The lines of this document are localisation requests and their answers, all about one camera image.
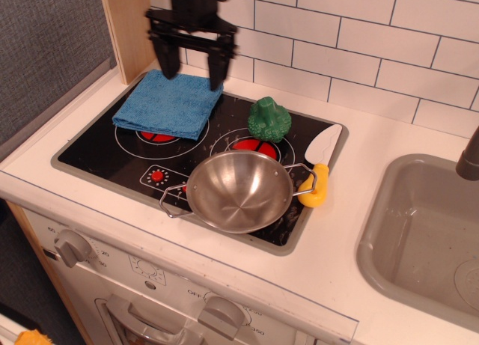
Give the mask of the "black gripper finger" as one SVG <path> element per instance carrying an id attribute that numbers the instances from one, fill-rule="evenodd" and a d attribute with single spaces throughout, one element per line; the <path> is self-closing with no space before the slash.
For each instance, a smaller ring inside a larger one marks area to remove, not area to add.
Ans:
<path id="1" fill-rule="evenodd" d="M 228 75 L 230 61 L 235 57 L 234 43 L 216 43 L 207 47 L 210 90 L 215 91 Z"/>
<path id="2" fill-rule="evenodd" d="M 173 79 L 180 69 L 179 46 L 155 35 L 151 35 L 150 40 L 163 75 Z"/>

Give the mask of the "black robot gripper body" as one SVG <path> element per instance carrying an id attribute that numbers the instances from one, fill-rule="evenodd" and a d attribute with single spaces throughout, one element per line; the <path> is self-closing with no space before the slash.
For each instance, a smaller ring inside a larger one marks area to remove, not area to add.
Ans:
<path id="1" fill-rule="evenodd" d="M 207 53 L 216 43 L 234 43 L 237 27 L 218 15 L 226 0 L 171 0 L 170 10 L 149 9 L 149 38 L 158 36 L 180 48 Z"/>

